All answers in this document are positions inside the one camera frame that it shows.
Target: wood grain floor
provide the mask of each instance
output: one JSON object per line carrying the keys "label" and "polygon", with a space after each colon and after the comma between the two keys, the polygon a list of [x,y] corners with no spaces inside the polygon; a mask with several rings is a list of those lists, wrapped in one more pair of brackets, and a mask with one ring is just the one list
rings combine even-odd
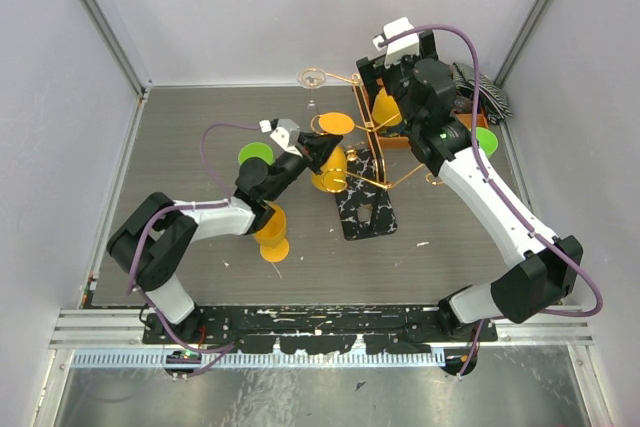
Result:
{"label": "wood grain floor", "polygon": [[[323,87],[314,100],[321,112],[355,112],[348,87]],[[279,117],[291,118],[306,130],[308,101],[309,92],[299,87],[154,89],[112,231],[155,191],[176,200],[223,197],[199,159],[200,136],[209,124]],[[232,129],[210,137],[210,162],[231,185],[240,148],[267,141],[259,132]],[[354,136],[346,144],[359,140]],[[416,160],[408,150],[392,150],[386,163],[390,178],[397,179]],[[503,148],[492,164],[513,186]],[[289,257],[276,265],[280,274],[262,260],[251,237],[226,236],[191,245],[178,276],[201,304],[285,304],[433,303],[461,287],[502,275],[506,267],[480,222],[448,187],[429,185],[425,174],[417,173],[390,192],[397,233],[355,242],[344,240],[332,196],[316,190],[310,174],[304,174],[277,201],[287,214],[291,245]],[[125,280],[105,255],[94,305],[141,303],[135,295],[124,296]]]}

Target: white wall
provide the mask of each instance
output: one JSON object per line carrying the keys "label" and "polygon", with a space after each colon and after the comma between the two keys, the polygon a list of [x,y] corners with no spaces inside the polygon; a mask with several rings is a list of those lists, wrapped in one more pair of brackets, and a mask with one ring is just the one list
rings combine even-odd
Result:
{"label": "white wall", "polygon": [[[305,67],[350,74],[374,55],[382,26],[461,27],[483,71],[495,75],[534,0],[105,0],[121,19],[155,85],[291,83]],[[438,38],[445,60],[464,45]]]}
{"label": "white wall", "polygon": [[554,0],[507,81],[534,202],[604,294],[590,324],[620,425],[640,419],[638,32],[638,0]]}
{"label": "white wall", "polygon": [[0,0],[0,424],[26,425],[135,94],[78,0]]}

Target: yellow object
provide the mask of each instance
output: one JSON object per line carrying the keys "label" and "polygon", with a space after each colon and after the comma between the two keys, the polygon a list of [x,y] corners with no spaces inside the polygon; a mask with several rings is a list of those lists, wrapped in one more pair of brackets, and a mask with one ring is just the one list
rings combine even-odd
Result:
{"label": "yellow object", "polygon": [[338,145],[322,166],[322,174],[311,174],[311,183],[323,192],[337,193],[347,188],[347,156]]}
{"label": "yellow object", "polygon": [[356,128],[353,119],[342,112],[322,114],[318,119],[318,125],[326,133],[334,135],[347,135]]}
{"label": "yellow object", "polygon": [[386,127],[394,127],[402,122],[398,104],[393,97],[387,94],[384,87],[381,87],[378,95],[376,95],[371,117],[373,117],[373,121],[377,125],[384,124]]}
{"label": "yellow object", "polygon": [[253,238],[260,244],[260,255],[267,262],[280,262],[289,255],[287,235],[287,216],[275,204],[271,207],[276,212],[262,229],[253,234]]}
{"label": "yellow object", "polygon": [[437,177],[434,177],[431,172],[427,174],[426,179],[427,179],[427,182],[429,182],[431,185],[442,185],[444,183]]}

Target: gray floor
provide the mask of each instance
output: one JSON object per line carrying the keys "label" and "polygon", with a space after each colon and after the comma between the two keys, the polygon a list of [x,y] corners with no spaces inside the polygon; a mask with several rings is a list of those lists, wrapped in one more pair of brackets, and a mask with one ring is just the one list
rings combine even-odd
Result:
{"label": "gray floor", "polygon": [[[356,112],[348,87],[323,87],[314,99],[321,112]],[[300,87],[154,89],[142,116],[113,230],[155,191],[179,200],[223,197],[198,154],[200,136],[209,124],[279,117],[292,118],[306,130],[308,100],[309,92]],[[210,137],[210,162],[230,184],[237,176],[240,148],[256,140],[268,142],[263,134],[231,129]],[[359,140],[351,136],[345,144]],[[504,149],[491,161],[513,185]],[[392,180],[417,164],[408,150],[387,151],[386,163]],[[399,223],[394,235],[345,241],[333,197],[316,190],[310,174],[303,175],[277,201],[287,214],[291,244],[289,257],[277,264],[282,279],[273,265],[262,260],[251,237],[193,244],[178,276],[198,303],[238,304],[433,303],[461,287],[502,275],[506,267],[481,224],[449,188],[429,185],[425,173],[390,192]],[[124,297],[125,280],[105,256],[94,304],[139,303],[136,296]]]}
{"label": "gray floor", "polygon": [[60,412],[58,427],[589,425],[562,346],[483,348],[461,382],[439,368],[214,369],[187,383],[74,369]]}

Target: yellow cup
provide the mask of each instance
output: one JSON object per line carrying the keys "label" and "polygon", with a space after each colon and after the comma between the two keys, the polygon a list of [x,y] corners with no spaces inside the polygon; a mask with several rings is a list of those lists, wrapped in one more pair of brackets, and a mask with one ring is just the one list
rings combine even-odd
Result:
{"label": "yellow cup", "polygon": [[267,262],[280,262],[289,255],[287,235],[287,216],[280,207],[271,204],[275,210],[273,216],[262,229],[253,234],[253,238],[260,244],[260,255]]}
{"label": "yellow cup", "polygon": [[376,99],[373,101],[373,109],[371,110],[371,117],[373,117],[373,121],[376,125],[384,124],[387,128],[395,127],[402,122],[402,116],[399,114],[400,109],[398,108],[398,104],[395,99],[387,94],[387,90],[384,87],[380,87],[380,91],[378,92],[378,95],[376,95]]}
{"label": "yellow cup", "polygon": [[322,174],[311,174],[311,183],[322,192],[342,192],[347,188],[347,156],[338,145],[322,166]]}

